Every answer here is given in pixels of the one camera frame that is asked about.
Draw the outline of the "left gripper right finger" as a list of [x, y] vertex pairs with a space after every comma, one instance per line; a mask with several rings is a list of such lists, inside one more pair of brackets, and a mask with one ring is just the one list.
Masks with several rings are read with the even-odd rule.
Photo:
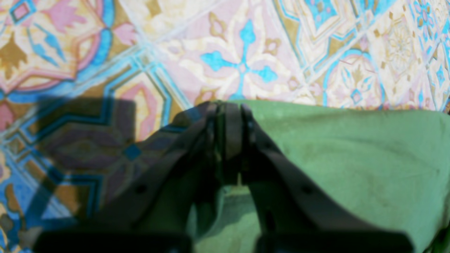
[[262, 130], [251, 109], [225, 104], [225, 184], [249, 187], [262, 234], [256, 253], [412, 253], [387, 231], [337, 204]]

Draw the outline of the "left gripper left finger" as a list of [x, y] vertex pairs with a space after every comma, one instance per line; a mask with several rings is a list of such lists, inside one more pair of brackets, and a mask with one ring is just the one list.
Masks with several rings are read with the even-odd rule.
[[96, 212], [73, 226], [42, 232], [36, 253], [191, 253], [193, 206], [209, 229], [220, 211], [223, 177], [217, 165], [222, 103], [204, 102], [176, 115], [144, 141], [143, 168]]

